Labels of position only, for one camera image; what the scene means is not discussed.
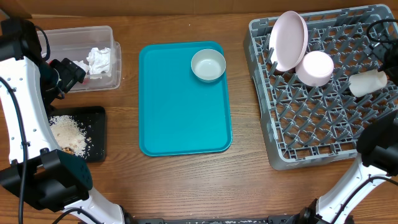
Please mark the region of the grey-green bowl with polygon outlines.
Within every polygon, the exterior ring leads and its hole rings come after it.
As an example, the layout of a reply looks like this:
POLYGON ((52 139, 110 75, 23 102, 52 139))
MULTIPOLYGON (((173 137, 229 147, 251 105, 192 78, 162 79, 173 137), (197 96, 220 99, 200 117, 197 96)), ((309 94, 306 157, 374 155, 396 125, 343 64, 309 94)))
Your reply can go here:
POLYGON ((214 82, 226 71, 226 60, 217 50, 203 49, 192 57, 191 69, 201 81, 214 82))

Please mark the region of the pile of white rice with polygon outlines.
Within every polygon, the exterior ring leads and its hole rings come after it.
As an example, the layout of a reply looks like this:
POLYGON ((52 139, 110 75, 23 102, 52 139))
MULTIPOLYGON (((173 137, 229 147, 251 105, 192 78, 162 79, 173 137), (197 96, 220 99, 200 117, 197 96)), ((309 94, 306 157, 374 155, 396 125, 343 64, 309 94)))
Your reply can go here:
POLYGON ((50 129, 56 142, 61 147, 73 149, 74 155, 86 159, 90 154, 91 138, 85 128, 79 127, 81 123, 69 115, 53 116, 49 120, 50 129))

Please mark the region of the grey dishwasher rack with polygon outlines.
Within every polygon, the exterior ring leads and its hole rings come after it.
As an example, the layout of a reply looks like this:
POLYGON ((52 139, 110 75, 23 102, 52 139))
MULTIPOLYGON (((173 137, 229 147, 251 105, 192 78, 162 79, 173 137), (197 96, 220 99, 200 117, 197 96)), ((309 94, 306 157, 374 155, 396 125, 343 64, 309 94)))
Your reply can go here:
POLYGON ((293 70, 279 72, 269 48, 275 17, 252 20, 243 42, 257 91, 261 128, 270 165, 276 170, 318 166, 356 156, 365 127, 397 107, 397 86, 355 97, 349 77, 377 69, 371 47, 397 37, 393 13, 383 4, 303 14, 307 51, 322 51, 334 62, 331 79, 306 86, 293 70))

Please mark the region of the white paper cup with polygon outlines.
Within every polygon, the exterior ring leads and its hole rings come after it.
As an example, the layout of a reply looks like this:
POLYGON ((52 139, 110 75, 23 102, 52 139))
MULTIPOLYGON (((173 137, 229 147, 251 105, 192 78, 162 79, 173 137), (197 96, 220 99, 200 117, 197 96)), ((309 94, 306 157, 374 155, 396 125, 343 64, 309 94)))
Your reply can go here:
POLYGON ((377 70, 369 70, 349 77, 349 90, 355 97, 370 94, 387 85, 387 75, 377 70))

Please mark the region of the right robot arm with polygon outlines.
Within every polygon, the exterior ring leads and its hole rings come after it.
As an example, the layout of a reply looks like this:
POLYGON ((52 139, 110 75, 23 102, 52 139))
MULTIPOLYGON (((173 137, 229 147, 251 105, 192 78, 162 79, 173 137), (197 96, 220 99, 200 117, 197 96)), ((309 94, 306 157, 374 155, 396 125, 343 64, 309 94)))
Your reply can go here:
POLYGON ((358 156, 336 185, 287 223, 346 223, 349 214, 372 190, 397 175, 397 109, 365 128, 358 156))

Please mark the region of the large white plate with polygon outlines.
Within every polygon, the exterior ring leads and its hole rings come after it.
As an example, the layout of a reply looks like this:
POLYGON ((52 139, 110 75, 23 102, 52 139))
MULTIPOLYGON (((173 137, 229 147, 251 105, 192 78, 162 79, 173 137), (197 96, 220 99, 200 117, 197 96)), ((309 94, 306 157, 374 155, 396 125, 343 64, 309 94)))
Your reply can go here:
POLYGON ((302 60, 308 44, 308 28, 303 17, 295 11, 283 13, 275 22, 269 41, 274 49, 271 62, 277 62, 276 70, 286 72, 302 60))

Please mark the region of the small pink-white bowl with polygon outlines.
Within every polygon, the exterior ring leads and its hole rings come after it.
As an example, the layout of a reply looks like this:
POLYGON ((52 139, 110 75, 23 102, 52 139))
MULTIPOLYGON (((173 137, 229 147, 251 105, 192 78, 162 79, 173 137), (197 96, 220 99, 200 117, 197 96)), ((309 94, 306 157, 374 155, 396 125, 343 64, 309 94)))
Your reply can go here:
POLYGON ((306 54, 295 71, 298 79, 307 86, 323 86, 329 82, 333 69, 332 58, 316 50, 306 54))

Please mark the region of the white napkin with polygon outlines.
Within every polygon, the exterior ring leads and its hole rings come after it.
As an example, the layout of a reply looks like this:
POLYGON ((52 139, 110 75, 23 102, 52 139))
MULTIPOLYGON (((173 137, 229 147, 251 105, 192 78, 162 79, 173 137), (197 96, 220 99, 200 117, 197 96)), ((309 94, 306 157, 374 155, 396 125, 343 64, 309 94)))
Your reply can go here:
POLYGON ((90 79, 101 79, 103 75, 109 76, 108 72, 111 70, 111 49, 105 47, 100 50, 95 47, 89 52, 87 63, 83 60, 73 61, 74 64, 82 68, 90 79))

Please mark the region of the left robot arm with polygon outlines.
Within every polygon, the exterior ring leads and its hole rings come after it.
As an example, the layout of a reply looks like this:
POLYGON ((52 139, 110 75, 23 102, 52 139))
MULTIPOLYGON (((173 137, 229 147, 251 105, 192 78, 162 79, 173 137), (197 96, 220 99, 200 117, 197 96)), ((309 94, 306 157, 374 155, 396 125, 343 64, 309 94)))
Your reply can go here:
POLYGON ((53 60, 41 47, 42 29, 19 17, 1 22, 1 104, 9 135, 10 166, 1 185, 19 206, 48 209, 84 223, 132 223, 125 209, 93 186, 86 162, 62 150, 50 129, 52 102, 64 98, 85 71, 53 60))

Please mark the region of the brown walnut food scrap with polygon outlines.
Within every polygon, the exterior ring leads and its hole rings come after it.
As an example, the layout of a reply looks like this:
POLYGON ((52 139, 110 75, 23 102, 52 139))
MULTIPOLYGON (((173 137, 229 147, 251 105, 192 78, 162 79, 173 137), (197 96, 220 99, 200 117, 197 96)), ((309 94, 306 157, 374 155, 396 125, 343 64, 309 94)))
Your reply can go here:
POLYGON ((63 151, 63 152, 66 152, 66 153, 68 153, 68 154, 72 154, 72 155, 75 154, 74 151, 73 151, 73 149, 70 149, 69 147, 64 147, 64 148, 62 149, 62 151, 63 151))

